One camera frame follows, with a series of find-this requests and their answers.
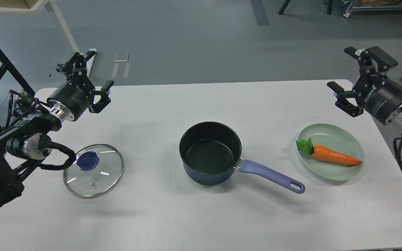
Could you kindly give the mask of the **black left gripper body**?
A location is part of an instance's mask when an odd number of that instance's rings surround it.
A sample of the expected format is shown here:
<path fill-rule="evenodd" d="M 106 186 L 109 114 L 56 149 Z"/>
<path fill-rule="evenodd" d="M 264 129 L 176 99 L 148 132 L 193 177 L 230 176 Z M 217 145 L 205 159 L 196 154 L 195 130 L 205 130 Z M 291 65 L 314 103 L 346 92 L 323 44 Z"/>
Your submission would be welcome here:
<path fill-rule="evenodd" d="M 87 77 L 73 78 L 57 88 L 48 98 L 49 113 L 60 121 L 76 121 L 94 101 L 94 85 Z"/>

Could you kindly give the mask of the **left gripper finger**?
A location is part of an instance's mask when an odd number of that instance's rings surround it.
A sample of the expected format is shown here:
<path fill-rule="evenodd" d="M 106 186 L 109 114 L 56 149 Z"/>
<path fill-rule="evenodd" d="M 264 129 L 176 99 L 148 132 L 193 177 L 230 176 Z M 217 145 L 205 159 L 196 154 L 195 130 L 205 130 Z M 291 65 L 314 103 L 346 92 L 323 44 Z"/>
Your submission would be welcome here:
<path fill-rule="evenodd" d="M 91 103 L 88 107 L 90 113 L 100 113 L 111 103 L 110 88 L 114 85 L 114 81 L 106 81 L 101 90 L 93 90 L 89 92 L 89 96 L 94 98 L 99 96 L 99 101 Z"/>
<path fill-rule="evenodd" d="M 85 75 L 89 83 L 91 83 L 89 76 L 95 57 L 96 51 L 87 51 L 83 54 L 75 52 L 67 62 L 64 64 L 57 64 L 56 71 L 66 77 L 66 84 L 72 80 L 74 73 Z"/>

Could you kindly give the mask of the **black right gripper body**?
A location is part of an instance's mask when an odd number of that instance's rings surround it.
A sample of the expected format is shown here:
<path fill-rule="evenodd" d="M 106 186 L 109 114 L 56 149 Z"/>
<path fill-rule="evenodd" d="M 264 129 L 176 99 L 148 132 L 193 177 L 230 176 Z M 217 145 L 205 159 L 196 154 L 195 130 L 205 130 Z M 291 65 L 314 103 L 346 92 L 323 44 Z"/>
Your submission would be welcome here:
<path fill-rule="evenodd" d="M 359 76 L 353 86 L 358 106 L 382 124 L 393 120 L 393 113 L 402 105 L 402 86 L 381 74 Z"/>

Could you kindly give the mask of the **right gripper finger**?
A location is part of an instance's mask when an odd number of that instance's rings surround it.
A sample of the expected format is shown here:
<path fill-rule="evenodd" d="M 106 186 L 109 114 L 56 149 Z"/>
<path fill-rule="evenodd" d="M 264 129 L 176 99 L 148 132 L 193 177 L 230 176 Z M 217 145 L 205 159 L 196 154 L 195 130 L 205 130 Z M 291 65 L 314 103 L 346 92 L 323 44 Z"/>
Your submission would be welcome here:
<path fill-rule="evenodd" d="M 398 61 L 378 46 L 367 49 L 344 48 L 344 53 L 356 59 L 359 65 L 359 78 L 367 82 L 384 81 L 386 72 L 397 67 Z"/>
<path fill-rule="evenodd" d="M 351 117 L 360 116 L 364 112 L 364 107 L 359 105 L 354 105 L 348 99 L 357 99 L 362 96 L 360 92 L 345 91 L 339 84 L 335 81 L 330 81 L 327 83 L 327 87 L 329 87 L 336 94 L 336 102 L 335 106 L 340 108 L 346 114 Z"/>

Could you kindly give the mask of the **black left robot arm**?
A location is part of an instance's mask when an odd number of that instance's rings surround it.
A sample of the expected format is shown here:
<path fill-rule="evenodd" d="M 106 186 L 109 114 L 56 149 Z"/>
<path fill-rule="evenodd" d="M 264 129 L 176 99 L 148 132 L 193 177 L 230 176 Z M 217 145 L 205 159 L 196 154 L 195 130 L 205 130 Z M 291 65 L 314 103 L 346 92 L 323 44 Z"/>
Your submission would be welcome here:
<path fill-rule="evenodd" d="M 87 63 L 95 50 L 78 52 L 56 70 L 66 76 L 66 82 L 41 102 L 34 95 L 10 91 L 12 104 L 6 127 L 0 133 L 0 207 L 21 196 L 24 180 L 36 169 L 64 170 L 76 160 L 76 153 L 53 142 L 49 132 L 61 129 L 64 121 L 76 121 L 88 110 L 100 113 L 110 102 L 113 81 L 96 90 L 88 75 Z"/>

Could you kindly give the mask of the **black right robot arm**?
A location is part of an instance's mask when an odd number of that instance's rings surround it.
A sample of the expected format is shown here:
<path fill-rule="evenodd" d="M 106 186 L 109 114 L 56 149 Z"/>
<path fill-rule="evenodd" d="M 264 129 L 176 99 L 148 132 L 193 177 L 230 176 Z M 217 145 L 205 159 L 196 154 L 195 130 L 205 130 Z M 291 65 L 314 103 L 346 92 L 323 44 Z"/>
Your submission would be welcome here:
<path fill-rule="evenodd" d="M 367 112 L 381 124 L 394 121 L 402 127 L 402 86 L 385 74 L 398 65 L 397 60 L 378 46 L 361 50 L 347 47 L 344 52 L 357 60 L 359 78 L 348 91 L 334 81 L 327 83 L 337 98 L 335 106 L 352 117 Z M 402 172 L 402 133 L 394 139 L 393 148 Z"/>

